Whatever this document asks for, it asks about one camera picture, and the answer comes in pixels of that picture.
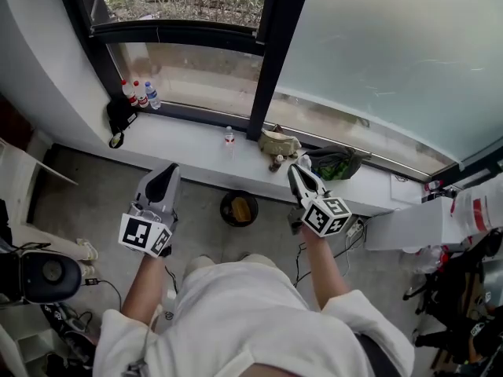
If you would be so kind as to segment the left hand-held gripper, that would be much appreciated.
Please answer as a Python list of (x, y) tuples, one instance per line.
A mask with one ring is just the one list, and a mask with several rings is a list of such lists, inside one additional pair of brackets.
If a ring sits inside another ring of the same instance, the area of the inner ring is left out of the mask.
[[(135, 200), (122, 214), (118, 243), (153, 258), (171, 254), (171, 237), (178, 224), (173, 210), (181, 183), (180, 167), (169, 163), (146, 174), (138, 184)], [(162, 212), (144, 207), (161, 207)]]

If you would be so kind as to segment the person's beige shorts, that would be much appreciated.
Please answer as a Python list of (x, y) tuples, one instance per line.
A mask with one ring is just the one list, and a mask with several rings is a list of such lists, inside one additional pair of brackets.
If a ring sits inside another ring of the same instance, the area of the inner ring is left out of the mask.
[[(235, 262), (259, 263), (262, 265), (277, 268), (276, 264), (268, 257), (261, 254), (253, 254), (249, 252), (244, 252), (237, 260), (235, 260)], [(201, 255), (197, 258), (194, 258), (185, 267), (183, 279), (186, 279), (191, 273), (197, 271), (198, 269), (210, 267), (213, 265), (216, 265), (216, 263), (207, 255)]]

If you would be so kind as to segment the red label water bottle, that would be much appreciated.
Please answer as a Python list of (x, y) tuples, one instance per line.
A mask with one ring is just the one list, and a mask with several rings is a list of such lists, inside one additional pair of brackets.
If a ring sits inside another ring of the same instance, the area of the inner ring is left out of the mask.
[(149, 106), (149, 99), (147, 98), (145, 87), (138, 80), (134, 81), (133, 87), (138, 100), (138, 105), (141, 108), (147, 108)]
[(126, 79), (122, 79), (121, 87), (123, 95), (128, 99), (130, 105), (133, 107), (136, 106), (138, 104), (138, 99), (134, 92), (133, 86)]

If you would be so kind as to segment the olive and green bag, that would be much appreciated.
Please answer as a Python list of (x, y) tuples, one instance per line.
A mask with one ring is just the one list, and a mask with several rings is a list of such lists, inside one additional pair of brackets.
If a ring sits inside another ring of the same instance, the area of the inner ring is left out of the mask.
[(370, 154), (358, 153), (353, 148), (339, 145), (309, 150), (305, 156), (310, 159), (311, 171), (324, 181), (349, 180), (363, 161), (372, 158)]

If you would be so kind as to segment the small clear water bottle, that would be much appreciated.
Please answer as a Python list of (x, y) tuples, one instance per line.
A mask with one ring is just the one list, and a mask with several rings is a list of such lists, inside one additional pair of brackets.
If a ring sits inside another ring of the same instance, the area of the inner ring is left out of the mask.
[(233, 128), (231, 126), (227, 126), (224, 133), (224, 147), (229, 159), (234, 159), (235, 142), (236, 141)]

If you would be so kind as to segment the white power strip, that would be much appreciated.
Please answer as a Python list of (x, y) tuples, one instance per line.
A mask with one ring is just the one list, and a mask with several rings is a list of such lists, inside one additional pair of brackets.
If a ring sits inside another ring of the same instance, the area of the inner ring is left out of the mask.
[(365, 221), (362, 218), (357, 218), (351, 227), (347, 230), (346, 236), (350, 239), (354, 234), (360, 232), (364, 227)]

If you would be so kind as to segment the black padded chair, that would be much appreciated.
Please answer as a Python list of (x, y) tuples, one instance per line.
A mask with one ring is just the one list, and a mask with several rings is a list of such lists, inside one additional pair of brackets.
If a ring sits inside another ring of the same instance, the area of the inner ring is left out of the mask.
[(63, 302), (81, 283), (79, 263), (65, 254), (43, 250), (0, 254), (0, 309)]

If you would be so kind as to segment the tan paper cup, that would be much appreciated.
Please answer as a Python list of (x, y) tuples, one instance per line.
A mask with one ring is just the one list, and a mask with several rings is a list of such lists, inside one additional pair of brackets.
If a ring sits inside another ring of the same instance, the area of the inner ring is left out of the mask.
[(242, 196), (237, 196), (231, 201), (232, 215), (237, 223), (250, 222), (252, 213), (247, 200)]

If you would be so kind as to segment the clear bag with red items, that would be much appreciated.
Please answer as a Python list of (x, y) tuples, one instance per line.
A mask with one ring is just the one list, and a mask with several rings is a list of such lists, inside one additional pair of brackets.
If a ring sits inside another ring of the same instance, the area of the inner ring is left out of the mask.
[(430, 274), (441, 268), (449, 259), (442, 246), (404, 248), (399, 257), (402, 269), (414, 274)]

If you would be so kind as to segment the low white shelf unit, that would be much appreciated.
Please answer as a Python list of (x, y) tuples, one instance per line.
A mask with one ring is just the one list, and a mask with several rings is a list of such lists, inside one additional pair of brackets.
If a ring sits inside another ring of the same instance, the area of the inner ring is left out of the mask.
[(0, 325), (1, 377), (49, 377), (47, 356), (59, 352), (58, 337), (50, 328), (17, 338)]

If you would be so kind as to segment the person's left forearm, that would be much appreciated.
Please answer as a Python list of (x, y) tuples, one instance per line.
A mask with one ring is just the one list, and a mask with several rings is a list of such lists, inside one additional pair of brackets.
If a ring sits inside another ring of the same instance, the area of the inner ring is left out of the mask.
[(144, 256), (121, 307), (121, 313), (149, 325), (163, 298), (164, 262), (162, 258)]

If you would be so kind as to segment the person's white shirt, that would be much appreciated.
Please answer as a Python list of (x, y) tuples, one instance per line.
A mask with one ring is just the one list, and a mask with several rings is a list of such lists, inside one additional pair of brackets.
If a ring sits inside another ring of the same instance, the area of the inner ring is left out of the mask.
[(360, 291), (315, 312), (279, 269), (223, 263), (190, 273), (161, 334), (106, 311), (93, 377), (121, 377), (134, 364), (148, 377), (238, 377), (253, 364), (299, 377), (374, 377), (358, 335), (411, 376), (413, 346)]

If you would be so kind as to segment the black bag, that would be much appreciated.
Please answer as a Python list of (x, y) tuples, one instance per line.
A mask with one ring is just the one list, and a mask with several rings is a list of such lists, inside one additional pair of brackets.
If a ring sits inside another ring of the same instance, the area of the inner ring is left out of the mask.
[(112, 135), (125, 130), (137, 118), (137, 112), (130, 105), (126, 97), (117, 97), (112, 99), (106, 107), (108, 122)]

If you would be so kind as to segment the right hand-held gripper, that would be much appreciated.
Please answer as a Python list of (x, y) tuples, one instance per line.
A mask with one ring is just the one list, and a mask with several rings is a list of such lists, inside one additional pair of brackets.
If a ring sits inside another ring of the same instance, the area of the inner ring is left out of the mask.
[(339, 233), (352, 216), (343, 199), (331, 196), (316, 174), (297, 164), (289, 166), (287, 176), (299, 204), (288, 215), (292, 233), (299, 234), (304, 225), (321, 238)]

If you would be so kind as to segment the black window frame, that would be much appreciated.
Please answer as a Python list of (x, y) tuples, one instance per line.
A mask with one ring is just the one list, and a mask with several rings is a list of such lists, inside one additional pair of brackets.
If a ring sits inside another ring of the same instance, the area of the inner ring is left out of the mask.
[(418, 181), (503, 173), (503, 0), (62, 0), (110, 97), (157, 115), (275, 124)]

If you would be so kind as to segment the khaki bag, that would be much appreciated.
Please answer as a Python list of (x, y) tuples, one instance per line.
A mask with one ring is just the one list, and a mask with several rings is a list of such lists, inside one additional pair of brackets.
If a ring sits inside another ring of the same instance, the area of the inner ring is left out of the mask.
[(298, 150), (302, 148), (297, 137), (287, 135), (280, 125), (272, 130), (262, 128), (258, 139), (259, 150), (270, 156), (282, 155), (289, 159), (298, 158)]

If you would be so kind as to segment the white cabinet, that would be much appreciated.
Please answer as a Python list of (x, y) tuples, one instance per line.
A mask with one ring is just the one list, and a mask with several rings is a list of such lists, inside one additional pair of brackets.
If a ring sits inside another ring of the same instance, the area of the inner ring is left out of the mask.
[(451, 198), (376, 216), (366, 226), (365, 249), (393, 251), (461, 243), (465, 235), (450, 215)]

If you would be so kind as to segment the black trash bin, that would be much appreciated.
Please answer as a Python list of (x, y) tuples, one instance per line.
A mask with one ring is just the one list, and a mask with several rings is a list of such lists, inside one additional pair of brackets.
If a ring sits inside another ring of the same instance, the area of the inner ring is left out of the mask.
[[(231, 201), (233, 200), (233, 198), (235, 198), (237, 196), (242, 196), (247, 200), (248, 206), (250, 207), (251, 215), (252, 215), (252, 218), (251, 218), (252, 220), (250, 222), (237, 223), (235, 221), (235, 219), (233, 218)], [(233, 226), (233, 227), (246, 227), (246, 226), (251, 225), (255, 221), (255, 219), (257, 218), (257, 216), (259, 214), (259, 205), (258, 205), (256, 198), (252, 194), (250, 194), (249, 192), (245, 192), (243, 190), (233, 190), (233, 191), (227, 192), (225, 194), (225, 196), (222, 198), (222, 201), (220, 203), (220, 214), (221, 214), (222, 220), (226, 224)]]

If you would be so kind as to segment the person's right forearm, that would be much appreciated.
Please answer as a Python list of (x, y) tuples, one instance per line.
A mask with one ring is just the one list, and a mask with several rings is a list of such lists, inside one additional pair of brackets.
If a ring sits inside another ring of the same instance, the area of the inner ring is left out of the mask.
[(328, 242), (309, 227), (302, 227), (307, 246), (312, 285), (320, 309), (324, 309), (331, 298), (351, 291), (344, 281)]

